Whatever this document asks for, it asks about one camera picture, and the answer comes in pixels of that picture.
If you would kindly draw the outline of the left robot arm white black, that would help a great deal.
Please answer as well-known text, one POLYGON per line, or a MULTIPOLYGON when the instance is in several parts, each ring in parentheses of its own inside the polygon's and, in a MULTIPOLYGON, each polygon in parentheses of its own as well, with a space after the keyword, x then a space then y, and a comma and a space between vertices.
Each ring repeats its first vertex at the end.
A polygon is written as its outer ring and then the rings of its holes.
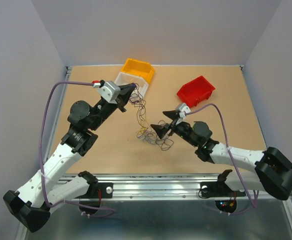
POLYGON ((97 89, 100 100, 91 106, 84 100, 76 101, 67 118, 70 126, 47 159, 39 156, 40 169, 17 190, 9 190, 3 196, 9 212, 31 233, 40 230, 51 214, 64 204, 75 205, 78 197, 97 197, 92 205, 78 204, 83 214, 90 217, 99 210, 113 213, 114 210, 101 206, 102 189, 99 180, 88 171, 82 171, 68 183, 55 187, 66 171, 92 148, 98 139, 93 132, 117 109, 125 112, 135 83, 116 85, 113 81, 97 80, 90 83, 97 89))

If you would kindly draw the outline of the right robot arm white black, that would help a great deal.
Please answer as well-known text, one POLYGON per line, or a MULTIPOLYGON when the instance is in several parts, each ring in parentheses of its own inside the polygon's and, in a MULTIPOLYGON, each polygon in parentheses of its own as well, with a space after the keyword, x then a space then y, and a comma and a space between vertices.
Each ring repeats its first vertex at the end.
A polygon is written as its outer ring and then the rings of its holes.
POLYGON ((287 200, 292 193, 292 162, 277 148, 247 150, 230 147, 212 139, 212 131, 203 121, 185 122, 185 114, 177 110, 164 111, 171 123, 152 124, 160 139, 176 134, 196 148, 197 157, 212 164, 224 164, 244 169, 244 173, 225 171, 216 182, 217 192, 264 191, 278 200, 287 200))

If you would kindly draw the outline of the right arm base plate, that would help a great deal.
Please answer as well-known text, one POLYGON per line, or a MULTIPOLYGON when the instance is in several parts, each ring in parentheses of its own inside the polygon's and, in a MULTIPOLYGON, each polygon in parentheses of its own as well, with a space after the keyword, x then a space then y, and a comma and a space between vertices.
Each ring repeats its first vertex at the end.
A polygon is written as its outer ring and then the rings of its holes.
POLYGON ((199 189, 202 198, 245 197, 246 193, 239 190, 231 190, 224 182, 202 182, 199 189))

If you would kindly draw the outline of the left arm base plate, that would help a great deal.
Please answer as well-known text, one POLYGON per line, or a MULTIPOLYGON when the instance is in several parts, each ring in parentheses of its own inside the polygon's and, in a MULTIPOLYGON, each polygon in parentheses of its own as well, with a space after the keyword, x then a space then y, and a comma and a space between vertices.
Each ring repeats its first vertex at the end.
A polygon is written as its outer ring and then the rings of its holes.
POLYGON ((112 182, 93 183, 85 194, 77 199, 111 199, 113 197, 114 184, 112 182))

